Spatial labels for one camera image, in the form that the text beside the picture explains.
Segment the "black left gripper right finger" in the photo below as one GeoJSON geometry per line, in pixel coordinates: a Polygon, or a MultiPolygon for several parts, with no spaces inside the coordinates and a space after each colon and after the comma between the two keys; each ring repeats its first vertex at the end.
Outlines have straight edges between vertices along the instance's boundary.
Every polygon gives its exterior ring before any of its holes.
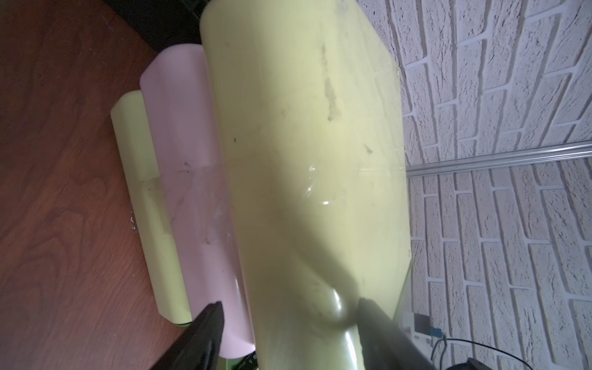
{"type": "Polygon", "coordinates": [[[373,300],[359,299],[358,331],[366,369],[434,369],[373,300]]]}

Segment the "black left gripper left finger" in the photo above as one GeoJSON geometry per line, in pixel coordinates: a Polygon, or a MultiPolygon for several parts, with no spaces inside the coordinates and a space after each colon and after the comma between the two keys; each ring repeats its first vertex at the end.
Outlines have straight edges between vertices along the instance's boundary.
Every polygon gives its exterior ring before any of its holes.
{"type": "Polygon", "coordinates": [[[223,330],[222,302],[207,305],[150,370],[216,369],[223,330]]]}

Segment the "yellow-green drawer cabinet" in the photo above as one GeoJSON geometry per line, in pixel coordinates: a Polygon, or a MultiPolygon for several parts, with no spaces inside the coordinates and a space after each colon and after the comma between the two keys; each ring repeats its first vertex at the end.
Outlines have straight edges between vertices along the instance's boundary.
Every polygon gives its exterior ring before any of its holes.
{"type": "Polygon", "coordinates": [[[412,253],[399,67],[355,1],[212,1],[111,112],[160,314],[219,359],[366,369],[412,253]]]}

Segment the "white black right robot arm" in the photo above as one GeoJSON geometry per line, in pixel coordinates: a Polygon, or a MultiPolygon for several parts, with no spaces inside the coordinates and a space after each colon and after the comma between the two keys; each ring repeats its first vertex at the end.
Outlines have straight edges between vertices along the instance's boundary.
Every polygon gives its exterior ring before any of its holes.
{"type": "MultiPolygon", "coordinates": [[[[490,346],[490,345],[485,345],[485,344],[482,344],[482,343],[479,343],[479,342],[475,342],[475,341],[471,341],[471,340],[467,340],[467,339],[452,339],[452,338],[446,338],[446,337],[443,337],[441,339],[441,341],[443,343],[445,343],[445,344],[447,344],[448,342],[463,342],[463,343],[469,343],[469,344],[471,344],[473,346],[479,346],[479,347],[487,348],[489,350],[493,350],[493,351],[498,352],[498,353],[500,353],[502,355],[505,355],[505,356],[510,357],[510,358],[512,358],[514,360],[517,360],[518,362],[521,362],[523,364],[523,366],[525,366],[529,370],[533,370],[533,367],[529,363],[527,363],[526,361],[522,360],[521,358],[519,358],[519,357],[517,357],[517,356],[515,356],[513,354],[510,354],[507,351],[500,350],[500,349],[495,348],[495,347],[490,346]]],[[[487,366],[484,363],[482,363],[482,362],[480,362],[480,361],[478,361],[476,359],[473,359],[473,358],[468,358],[467,359],[467,362],[466,362],[465,367],[467,369],[490,369],[489,366],[487,366]]]]}

